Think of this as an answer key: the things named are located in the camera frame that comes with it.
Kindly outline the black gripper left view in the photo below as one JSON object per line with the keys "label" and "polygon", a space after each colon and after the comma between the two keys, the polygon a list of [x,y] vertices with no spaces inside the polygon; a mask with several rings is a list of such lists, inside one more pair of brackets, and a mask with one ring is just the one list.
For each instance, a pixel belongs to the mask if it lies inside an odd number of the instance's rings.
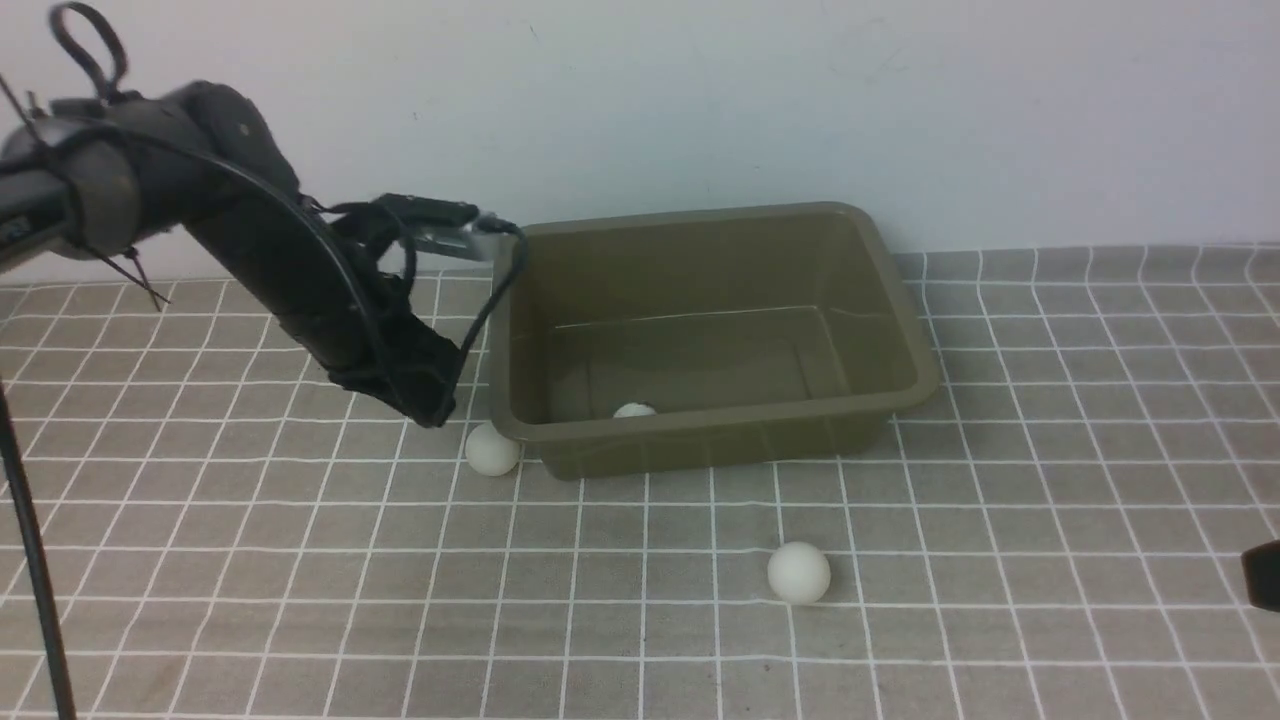
{"label": "black gripper left view", "polygon": [[462,352],[415,313],[408,299],[366,316],[349,305],[325,322],[325,370],[344,389],[384,402],[424,428],[445,424],[456,409]]}

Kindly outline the black robot arm right view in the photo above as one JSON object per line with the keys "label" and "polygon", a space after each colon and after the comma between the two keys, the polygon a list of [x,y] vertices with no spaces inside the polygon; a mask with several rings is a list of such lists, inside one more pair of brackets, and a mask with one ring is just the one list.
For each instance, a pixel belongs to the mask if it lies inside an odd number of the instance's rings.
{"label": "black robot arm right view", "polygon": [[1240,562],[1249,603],[1263,611],[1280,612],[1280,539],[1244,551]]}

